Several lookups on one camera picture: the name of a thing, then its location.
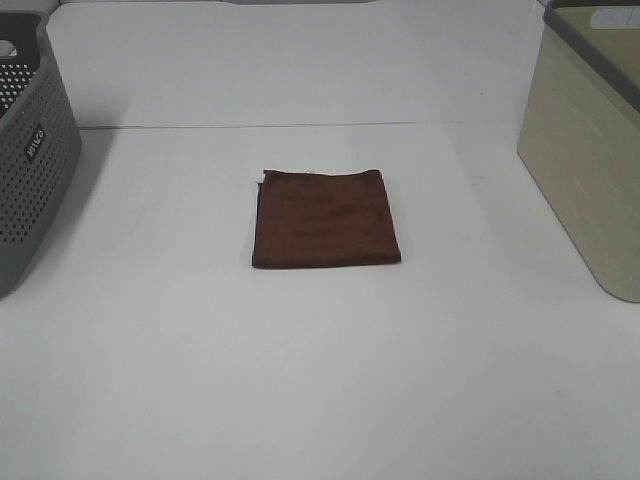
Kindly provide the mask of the grey perforated plastic basket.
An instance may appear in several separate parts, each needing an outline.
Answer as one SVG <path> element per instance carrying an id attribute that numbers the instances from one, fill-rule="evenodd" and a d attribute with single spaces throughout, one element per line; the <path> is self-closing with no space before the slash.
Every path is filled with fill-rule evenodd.
<path id="1" fill-rule="evenodd" d="M 21 282 L 69 188 L 82 140 L 46 25 L 4 11 L 1 38 L 1 293 Z"/>

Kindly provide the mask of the beige basket with grey rim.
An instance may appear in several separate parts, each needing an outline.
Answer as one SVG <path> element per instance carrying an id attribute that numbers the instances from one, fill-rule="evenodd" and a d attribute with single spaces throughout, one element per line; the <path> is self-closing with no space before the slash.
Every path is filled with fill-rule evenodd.
<path id="1" fill-rule="evenodd" d="M 636 1 L 549 1 L 517 153 L 596 283 L 639 300 Z"/>

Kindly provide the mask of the brown towel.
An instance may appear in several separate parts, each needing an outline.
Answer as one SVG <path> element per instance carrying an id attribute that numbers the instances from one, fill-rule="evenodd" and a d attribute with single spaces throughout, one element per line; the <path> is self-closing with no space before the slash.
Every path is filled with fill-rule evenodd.
<path id="1" fill-rule="evenodd" d="M 326 175 L 265 170 L 252 266 L 313 269 L 401 261 L 380 171 Z"/>

